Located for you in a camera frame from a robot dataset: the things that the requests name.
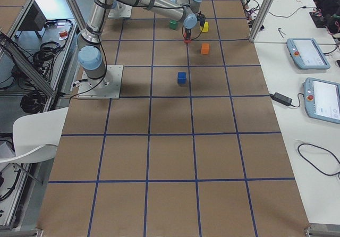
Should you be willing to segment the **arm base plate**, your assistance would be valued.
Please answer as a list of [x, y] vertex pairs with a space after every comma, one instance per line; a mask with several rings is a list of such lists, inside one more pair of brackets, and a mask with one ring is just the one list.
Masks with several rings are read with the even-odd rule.
[[[103, 81], [93, 88], [100, 81], [90, 79], [80, 83], [77, 99], [119, 99], [121, 90], [121, 81], [123, 75], [122, 65], [108, 65], [106, 76]], [[85, 71], [82, 73], [82, 79], [88, 79]]]
[[132, 7], [120, 2], [114, 2], [109, 12], [109, 19], [129, 19], [131, 17]]

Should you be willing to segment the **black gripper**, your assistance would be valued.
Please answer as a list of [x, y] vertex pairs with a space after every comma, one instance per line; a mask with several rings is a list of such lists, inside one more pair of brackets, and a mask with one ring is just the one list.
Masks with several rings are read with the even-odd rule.
[[191, 29], [185, 28], [184, 37], [191, 37], [192, 31]]

